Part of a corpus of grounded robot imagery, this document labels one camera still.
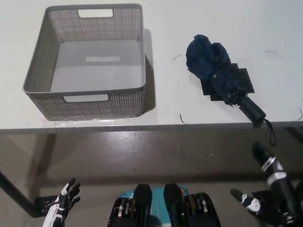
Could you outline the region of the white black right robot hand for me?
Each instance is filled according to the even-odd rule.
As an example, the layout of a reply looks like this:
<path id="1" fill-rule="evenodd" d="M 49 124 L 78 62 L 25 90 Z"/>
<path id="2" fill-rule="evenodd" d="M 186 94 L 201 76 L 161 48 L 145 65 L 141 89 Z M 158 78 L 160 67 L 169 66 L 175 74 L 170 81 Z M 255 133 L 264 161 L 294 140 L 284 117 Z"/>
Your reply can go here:
<path id="1" fill-rule="evenodd" d="M 254 159 L 261 167 L 272 195 L 279 205 L 249 196 L 238 189 L 231 189 L 233 197 L 254 217 L 275 227 L 301 227 L 303 208 L 297 190 L 291 184 L 282 164 L 262 143 L 252 146 Z"/>

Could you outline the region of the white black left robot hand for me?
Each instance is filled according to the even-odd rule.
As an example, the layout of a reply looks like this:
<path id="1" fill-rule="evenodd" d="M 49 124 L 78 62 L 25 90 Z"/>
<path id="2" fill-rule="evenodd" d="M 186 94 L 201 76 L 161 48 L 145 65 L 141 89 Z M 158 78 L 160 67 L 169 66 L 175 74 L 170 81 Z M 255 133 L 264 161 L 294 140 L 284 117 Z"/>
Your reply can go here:
<path id="1" fill-rule="evenodd" d="M 55 197 L 43 209 L 46 214 L 42 227 L 64 227 L 69 211 L 75 203 L 80 201 L 80 183 L 75 184 L 76 179 L 72 178 Z"/>

